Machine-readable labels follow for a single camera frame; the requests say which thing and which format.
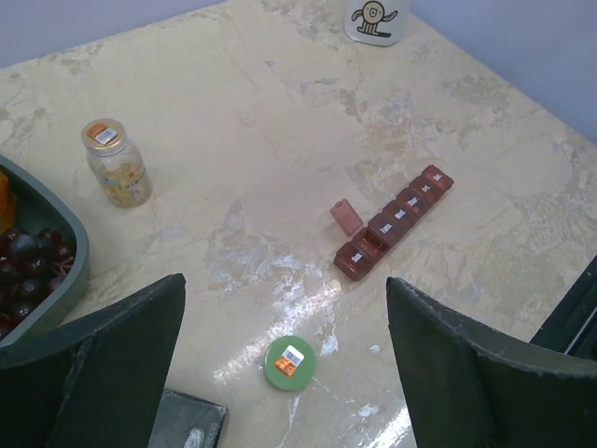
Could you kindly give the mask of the red weekly pill organizer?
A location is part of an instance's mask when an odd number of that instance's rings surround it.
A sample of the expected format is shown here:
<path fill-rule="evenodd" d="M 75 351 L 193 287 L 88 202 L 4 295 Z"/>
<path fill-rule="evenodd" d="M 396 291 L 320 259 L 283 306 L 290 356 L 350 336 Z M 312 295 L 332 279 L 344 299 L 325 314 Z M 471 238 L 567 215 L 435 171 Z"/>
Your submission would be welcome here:
<path fill-rule="evenodd" d="M 452 188 L 453 179 L 430 164 L 369 221 L 348 200 L 337 202 L 330 215 L 348 237 L 333 265 L 352 281 L 360 281 L 414 229 Z"/>

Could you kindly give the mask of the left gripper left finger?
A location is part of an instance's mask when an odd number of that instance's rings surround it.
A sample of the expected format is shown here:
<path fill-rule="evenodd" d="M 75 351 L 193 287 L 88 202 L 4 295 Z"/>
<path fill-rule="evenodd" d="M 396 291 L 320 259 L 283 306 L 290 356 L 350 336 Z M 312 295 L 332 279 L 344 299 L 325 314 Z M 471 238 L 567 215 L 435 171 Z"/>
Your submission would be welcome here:
<path fill-rule="evenodd" d="M 148 446 L 185 303 L 186 279 L 171 274 L 3 347 L 2 446 Z"/>

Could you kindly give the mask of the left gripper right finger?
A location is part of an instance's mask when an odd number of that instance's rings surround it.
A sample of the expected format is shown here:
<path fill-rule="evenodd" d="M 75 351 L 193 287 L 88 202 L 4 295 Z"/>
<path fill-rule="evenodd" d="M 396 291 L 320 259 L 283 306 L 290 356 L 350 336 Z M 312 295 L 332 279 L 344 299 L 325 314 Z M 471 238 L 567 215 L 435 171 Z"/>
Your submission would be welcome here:
<path fill-rule="evenodd" d="M 400 278 L 386 299 L 418 446 L 595 446 L 595 361 L 513 338 Z"/>

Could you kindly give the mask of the green bottle cap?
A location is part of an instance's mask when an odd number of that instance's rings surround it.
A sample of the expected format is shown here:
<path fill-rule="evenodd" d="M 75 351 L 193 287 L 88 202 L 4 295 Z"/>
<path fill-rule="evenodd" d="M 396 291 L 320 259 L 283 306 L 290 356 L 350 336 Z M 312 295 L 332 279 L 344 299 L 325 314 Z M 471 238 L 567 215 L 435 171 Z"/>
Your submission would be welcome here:
<path fill-rule="evenodd" d="M 264 356 L 263 371 L 277 389 L 299 391 L 312 381 L 316 362 L 312 347 L 304 339 L 288 335 L 270 344 Z"/>

